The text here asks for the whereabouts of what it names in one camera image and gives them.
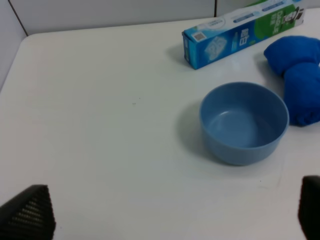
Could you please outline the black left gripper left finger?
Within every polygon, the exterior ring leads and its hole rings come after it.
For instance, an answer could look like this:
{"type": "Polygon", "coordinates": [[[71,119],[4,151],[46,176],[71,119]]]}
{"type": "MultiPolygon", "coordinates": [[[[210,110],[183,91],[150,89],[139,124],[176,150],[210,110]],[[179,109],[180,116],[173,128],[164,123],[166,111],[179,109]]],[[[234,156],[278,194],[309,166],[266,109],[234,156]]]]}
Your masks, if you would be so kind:
{"type": "Polygon", "coordinates": [[[52,240],[55,229],[47,185],[31,185],[0,207],[2,240],[52,240]]]}

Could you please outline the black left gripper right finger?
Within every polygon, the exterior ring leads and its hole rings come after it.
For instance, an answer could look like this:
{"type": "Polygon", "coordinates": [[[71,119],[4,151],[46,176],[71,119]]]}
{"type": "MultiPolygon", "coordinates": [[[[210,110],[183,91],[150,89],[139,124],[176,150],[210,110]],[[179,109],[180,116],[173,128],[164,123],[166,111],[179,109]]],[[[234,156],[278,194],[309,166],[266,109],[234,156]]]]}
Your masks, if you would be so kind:
{"type": "Polygon", "coordinates": [[[320,239],[320,177],[304,176],[300,190],[298,220],[307,240],[320,239]]]}

